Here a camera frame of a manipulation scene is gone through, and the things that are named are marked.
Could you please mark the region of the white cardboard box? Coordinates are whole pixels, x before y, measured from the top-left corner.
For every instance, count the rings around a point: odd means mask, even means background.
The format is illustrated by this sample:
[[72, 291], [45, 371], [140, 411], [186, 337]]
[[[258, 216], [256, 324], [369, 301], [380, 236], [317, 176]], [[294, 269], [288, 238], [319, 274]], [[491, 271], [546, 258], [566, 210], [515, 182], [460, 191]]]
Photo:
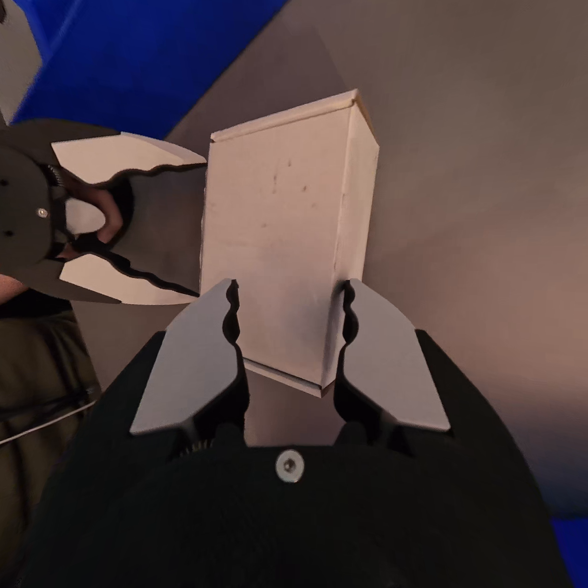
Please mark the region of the white cardboard box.
[[249, 370], [317, 398], [334, 381], [378, 158], [356, 89], [211, 134], [200, 288], [237, 281]]

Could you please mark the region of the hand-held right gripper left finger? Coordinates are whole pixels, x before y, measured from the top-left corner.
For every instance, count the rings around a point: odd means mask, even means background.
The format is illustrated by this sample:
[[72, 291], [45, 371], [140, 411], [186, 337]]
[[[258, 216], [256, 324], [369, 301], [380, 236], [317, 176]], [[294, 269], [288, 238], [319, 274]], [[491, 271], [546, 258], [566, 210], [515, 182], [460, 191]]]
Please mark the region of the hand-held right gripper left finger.
[[228, 423], [244, 434], [250, 396], [238, 346], [238, 290], [236, 280], [220, 281], [168, 326], [130, 434], [213, 435]]

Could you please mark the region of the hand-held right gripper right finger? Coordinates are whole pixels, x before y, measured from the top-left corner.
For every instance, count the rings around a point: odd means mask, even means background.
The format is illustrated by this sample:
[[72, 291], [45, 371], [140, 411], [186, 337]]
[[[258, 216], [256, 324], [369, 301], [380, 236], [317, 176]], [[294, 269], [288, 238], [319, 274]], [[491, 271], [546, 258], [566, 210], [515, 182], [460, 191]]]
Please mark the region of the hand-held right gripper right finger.
[[367, 437], [408, 426], [446, 433], [450, 422], [416, 329], [384, 297], [358, 279], [343, 285], [343, 340], [334, 381], [334, 407]]

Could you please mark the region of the blue plastic bin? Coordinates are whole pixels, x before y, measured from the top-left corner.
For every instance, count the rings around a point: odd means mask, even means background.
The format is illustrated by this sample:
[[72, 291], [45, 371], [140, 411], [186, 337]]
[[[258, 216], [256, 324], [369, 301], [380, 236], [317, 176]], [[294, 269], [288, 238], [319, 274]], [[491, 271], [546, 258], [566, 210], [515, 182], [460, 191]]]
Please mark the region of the blue plastic bin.
[[587, 517], [552, 518], [557, 543], [574, 587], [587, 587]]
[[163, 139], [286, 1], [15, 1], [41, 66], [14, 121]]

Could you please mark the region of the person's left hand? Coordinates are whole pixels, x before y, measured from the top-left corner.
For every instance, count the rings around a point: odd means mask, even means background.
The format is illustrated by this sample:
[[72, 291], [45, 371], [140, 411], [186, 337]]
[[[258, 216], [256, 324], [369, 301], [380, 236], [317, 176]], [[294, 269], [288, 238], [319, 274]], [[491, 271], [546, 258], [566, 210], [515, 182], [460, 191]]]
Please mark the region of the person's left hand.
[[123, 228], [123, 217], [113, 195], [105, 189], [78, 182], [67, 183], [66, 229], [73, 237], [95, 235], [109, 244]]

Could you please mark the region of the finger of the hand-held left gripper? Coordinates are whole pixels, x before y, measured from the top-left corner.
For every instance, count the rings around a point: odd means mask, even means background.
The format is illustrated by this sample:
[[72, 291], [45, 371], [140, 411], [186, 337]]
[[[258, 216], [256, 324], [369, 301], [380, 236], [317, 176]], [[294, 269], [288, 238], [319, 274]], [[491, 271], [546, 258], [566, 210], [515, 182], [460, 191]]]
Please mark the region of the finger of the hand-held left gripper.
[[206, 165], [206, 159], [182, 146], [122, 132], [118, 135], [52, 142], [59, 165], [88, 185], [106, 185], [125, 173]]
[[183, 305], [199, 297], [197, 292], [185, 286], [134, 269], [127, 258], [111, 251], [96, 233], [77, 237], [72, 249], [77, 257], [66, 261], [59, 275], [59, 280], [68, 285], [90, 290], [126, 305]]

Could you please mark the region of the person's olive jacket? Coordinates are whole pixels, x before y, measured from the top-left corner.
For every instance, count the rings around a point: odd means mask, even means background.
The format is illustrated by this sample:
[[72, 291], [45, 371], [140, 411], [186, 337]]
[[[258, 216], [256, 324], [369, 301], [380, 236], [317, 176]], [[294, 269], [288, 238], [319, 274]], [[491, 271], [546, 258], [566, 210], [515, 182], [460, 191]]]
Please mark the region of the person's olive jacket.
[[1, 587], [25, 559], [25, 535], [55, 465], [98, 391], [70, 304], [28, 290], [1, 306]]

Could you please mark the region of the person's left forearm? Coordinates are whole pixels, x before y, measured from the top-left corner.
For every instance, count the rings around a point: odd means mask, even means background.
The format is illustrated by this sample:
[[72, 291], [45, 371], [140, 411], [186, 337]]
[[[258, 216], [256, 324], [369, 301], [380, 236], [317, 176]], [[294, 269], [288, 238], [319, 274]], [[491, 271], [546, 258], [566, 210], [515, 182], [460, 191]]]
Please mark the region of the person's left forearm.
[[4, 305], [12, 299], [18, 297], [28, 290], [28, 287], [18, 281], [17, 279], [7, 276], [0, 275], [1, 280], [1, 298], [0, 305]]

